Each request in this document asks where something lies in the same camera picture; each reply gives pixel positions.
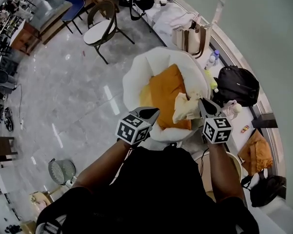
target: marble floor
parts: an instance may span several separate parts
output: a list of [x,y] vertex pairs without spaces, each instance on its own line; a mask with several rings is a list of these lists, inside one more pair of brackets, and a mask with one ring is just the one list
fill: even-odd
[[[84,33],[86,14],[82,18],[76,23]],[[33,219],[28,195],[57,186],[48,173],[51,159],[72,160],[78,174],[115,143],[116,124],[126,112],[122,78],[136,55],[162,45],[142,20],[130,20],[129,10],[123,9],[117,18],[136,44],[116,34],[100,49],[109,65],[84,43],[72,24],[73,34],[64,28],[20,62],[16,78],[22,89],[23,125],[18,87],[5,103],[13,111],[15,129],[10,133],[1,124],[0,136],[15,137],[19,157],[13,167],[19,189],[8,196],[23,221]],[[150,140],[149,145],[157,143]],[[184,147],[199,151],[191,143]]]

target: mesh wastebasket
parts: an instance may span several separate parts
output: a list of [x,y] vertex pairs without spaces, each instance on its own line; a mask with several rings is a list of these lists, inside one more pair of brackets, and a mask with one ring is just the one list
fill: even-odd
[[76,168],[70,160],[53,159],[49,162],[49,173],[54,182],[62,185],[75,176]]

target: white chair seat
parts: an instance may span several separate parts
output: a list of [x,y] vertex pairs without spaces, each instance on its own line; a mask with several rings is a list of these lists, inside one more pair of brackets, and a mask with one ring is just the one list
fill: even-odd
[[[210,98],[210,86],[204,70],[199,63],[187,52],[156,47],[133,60],[131,69],[123,78],[124,104],[129,111],[140,106],[140,92],[156,76],[172,64],[177,64],[184,79],[187,95],[200,94]],[[192,121],[192,130],[166,128],[162,130],[157,122],[150,132],[153,140],[165,143],[179,142],[195,133],[199,122]]]
[[[106,29],[109,26],[110,20],[103,20],[93,27],[91,27],[85,34],[84,34],[84,41],[87,44],[93,44],[102,39],[102,36]],[[112,25],[109,33],[111,33],[115,29],[115,24]]]

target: beige bag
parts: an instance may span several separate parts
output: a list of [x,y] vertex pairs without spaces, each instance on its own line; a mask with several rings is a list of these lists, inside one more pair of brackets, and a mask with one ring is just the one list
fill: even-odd
[[189,29],[191,23],[181,26],[172,30],[172,42],[181,50],[184,50],[195,58],[202,56],[204,50],[208,48],[210,35],[211,35],[211,24],[202,25],[200,23],[201,17],[198,16],[194,19],[196,21],[195,29]]

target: black and white marker cube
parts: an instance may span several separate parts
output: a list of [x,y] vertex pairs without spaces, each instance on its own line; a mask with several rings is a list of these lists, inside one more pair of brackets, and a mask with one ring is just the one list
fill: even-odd
[[133,145],[147,138],[152,126],[130,113],[118,121],[115,135]]
[[206,118],[203,134],[212,143],[227,142],[233,127],[227,117]]

